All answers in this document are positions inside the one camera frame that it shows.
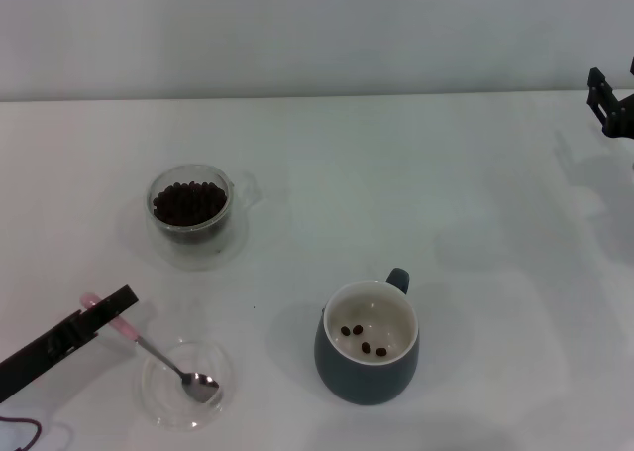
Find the glass cup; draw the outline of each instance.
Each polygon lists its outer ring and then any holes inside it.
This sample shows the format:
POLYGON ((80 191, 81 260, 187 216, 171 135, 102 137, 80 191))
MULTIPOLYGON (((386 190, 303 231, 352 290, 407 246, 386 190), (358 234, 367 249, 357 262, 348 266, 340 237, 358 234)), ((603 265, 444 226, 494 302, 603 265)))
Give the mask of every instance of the glass cup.
POLYGON ((146 194, 147 226, 158 253, 173 265, 185 270, 210 268, 210 261, 235 236, 232 212, 234 185, 224 172, 212 166, 189 164, 170 169, 155 179, 146 194), (153 200, 175 183, 215 183, 224 190, 227 202, 213 218, 192 226, 173 226, 154 216, 153 200))
POLYGON ((167 356, 183 372, 213 378, 220 389, 206 403, 187 396, 180 377, 154 357, 147 357, 135 374, 135 401, 155 425, 179 431, 193 431, 210 423, 226 408, 233 394, 233 374, 229 359, 215 342, 179 339, 168 348, 167 356))

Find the spoon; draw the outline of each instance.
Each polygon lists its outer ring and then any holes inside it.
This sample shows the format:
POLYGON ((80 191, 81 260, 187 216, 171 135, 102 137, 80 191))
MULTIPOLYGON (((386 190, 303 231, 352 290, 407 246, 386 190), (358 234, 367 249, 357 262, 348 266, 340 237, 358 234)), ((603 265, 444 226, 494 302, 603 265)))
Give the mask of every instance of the spoon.
MULTIPOLYGON (((83 305, 86 309, 94 307, 100 301, 101 299, 96 294, 90 292, 81 297, 81 305, 83 305)), ((185 374, 182 372, 172 360, 166 357, 165 354, 152 345, 148 340, 143 338, 141 334, 139 334, 139 332, 137 332, 137 330, 122 317, 115 317, 108 323, 108 325, 112 326, 117 332, 127 339, 139 344, 161 362, 174 370, 180 377, 182 388, 185 390, 185 393, 194 401, 206 403, 220 389, 218 382, 211 377, 203 374, 185 374)))

